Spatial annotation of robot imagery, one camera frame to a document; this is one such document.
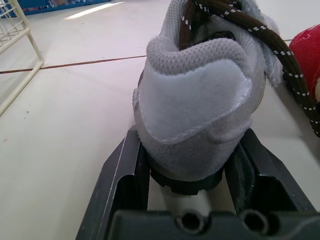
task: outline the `floor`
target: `floor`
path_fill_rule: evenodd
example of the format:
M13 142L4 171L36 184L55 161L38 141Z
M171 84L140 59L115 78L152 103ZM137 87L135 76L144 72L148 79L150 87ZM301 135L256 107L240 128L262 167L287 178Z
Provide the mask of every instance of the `floor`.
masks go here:
M320 22L318 0L257 2L288 43ZM104 62L40 70L0 117L1 240L75 239L103 163L133 124L132 92L169 0L112 3L28 16L45 67ZM22 39L0 55L0 72L31 68L32 54ZM27 73L0 74L0 102ZM285 89L267 87L252 118L320 211L320 142L300 107ZM231 209L226 182L181 197L151 181L149 209L183 208Z

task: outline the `shoelace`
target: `shoelace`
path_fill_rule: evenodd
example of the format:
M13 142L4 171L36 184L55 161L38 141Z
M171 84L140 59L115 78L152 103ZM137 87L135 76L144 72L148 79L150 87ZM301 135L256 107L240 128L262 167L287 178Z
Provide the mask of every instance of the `shoelace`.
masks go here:
M312 129L320 138L320 115L306 84L300 65L287 44L267 25L241 11L241 4L233 0L189 0L183 11L179 33L179 50L191 47L194 22L204 22L216 15L248 31L264 42L276 55L288 75L292 90Z

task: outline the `wire basket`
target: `wire basket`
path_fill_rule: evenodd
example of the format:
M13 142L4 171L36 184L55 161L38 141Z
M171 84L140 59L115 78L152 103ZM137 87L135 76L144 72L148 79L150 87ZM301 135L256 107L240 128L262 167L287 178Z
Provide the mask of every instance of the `wire basket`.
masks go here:
M17 7L10 4L8 0L0 0L0 48L26 29L19 14L12 17L16 9Z
M21 83L10 93L5 101L2 104L0 103L0 116L44 64L44 59L40 50L31 35L28 20L18 1L0 0L0 54L4 53L24 36L28 37L39 61Z

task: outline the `brown rope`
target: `brown rope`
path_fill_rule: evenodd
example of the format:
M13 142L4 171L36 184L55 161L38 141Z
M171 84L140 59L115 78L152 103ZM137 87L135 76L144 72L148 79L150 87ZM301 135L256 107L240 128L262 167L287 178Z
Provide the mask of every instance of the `brown rope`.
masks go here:
M232 0L189 0L184 6L180 25L179 49L183 50L191 47L192 36L195 34L193 22L195 19L199 19L199 15L202 19L217 15L248 31L264 42L280 60L289 76L298 103L309 118L316 136L320 138L320 116L294 53L276 32L259 20L235 8L235 6L239 6L239 3Z

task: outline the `red fabric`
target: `red fabric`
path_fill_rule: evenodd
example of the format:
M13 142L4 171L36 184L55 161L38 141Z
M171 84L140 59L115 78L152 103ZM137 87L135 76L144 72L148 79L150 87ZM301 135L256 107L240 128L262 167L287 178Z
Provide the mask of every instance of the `red fabric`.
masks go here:
M310 93L315 98L320 78L320 24L299 33L289 45L300 63Z

